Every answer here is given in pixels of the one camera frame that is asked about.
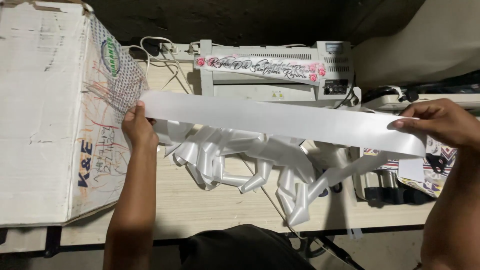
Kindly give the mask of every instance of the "cardboard box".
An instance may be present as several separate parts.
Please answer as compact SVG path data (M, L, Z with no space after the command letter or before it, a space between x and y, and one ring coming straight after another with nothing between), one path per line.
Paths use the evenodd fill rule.
M91 8L71 2L0 11L1 227L65 224L123 187L121 120L148 84Z

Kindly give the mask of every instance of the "human hand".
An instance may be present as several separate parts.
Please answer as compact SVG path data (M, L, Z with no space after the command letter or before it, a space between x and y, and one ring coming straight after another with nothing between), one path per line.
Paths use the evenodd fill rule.
M138 101L137 106L127 111L121 123L121 129L132 142L132 147L156 149L158 135L153 130L155 119L145 118L145 103Z
M410 132L424 132L437 141L455 148L480 151L480 122L453 101L442 98L410 104L393 122L393 127Z

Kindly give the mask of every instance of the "pink rose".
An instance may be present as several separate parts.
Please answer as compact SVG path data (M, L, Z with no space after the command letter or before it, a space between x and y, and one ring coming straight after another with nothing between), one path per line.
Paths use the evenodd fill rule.
M310 80L312 82L316 82L317 81L317 74L310 74Z

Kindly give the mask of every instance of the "rose graphic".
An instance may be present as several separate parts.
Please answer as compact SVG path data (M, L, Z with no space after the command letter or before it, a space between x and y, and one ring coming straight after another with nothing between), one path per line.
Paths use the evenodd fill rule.
M197 65L199 65L199 66L205 65L205 58L203 58L203 57L197 58L196 61L197 61Z
M317 81L317 74L310 74L310 80L312 82L316 82Z

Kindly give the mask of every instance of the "wooden table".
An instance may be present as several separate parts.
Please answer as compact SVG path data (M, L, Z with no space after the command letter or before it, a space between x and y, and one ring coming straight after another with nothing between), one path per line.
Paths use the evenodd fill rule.
M191 64L182 63L181 66L195 93L200 94L199 72L192 71ZM150 87L159 90L172 75L171 70L175 70L171 63L169 67L165 67L165 63L152 65L148 75ZM186 82L179 73L164 90L184 92L185 87ZM261 190L240 194L237 188L228 185L220 185L212 191L202 190L185 166L170 165L168 158L163 156L162 147L157 155L155 239L185 238L205 230L221 230L247 223L277 232L289 232ZM226 159L226 171L251 175L245 164L235 156ZM265 188L280 207L275 196L278 175L278 168L274 168ZM309 208L310 221L294 229L300 232L424 224L433 206L433 203L428 203L422 206L386 205L381 209L372 208L365 201L352 199L353 191L348 191L351 180L346 182L346 191L317 198ZM104 243L112 213L113 209L108 209L65 226L61 234L61 246Z

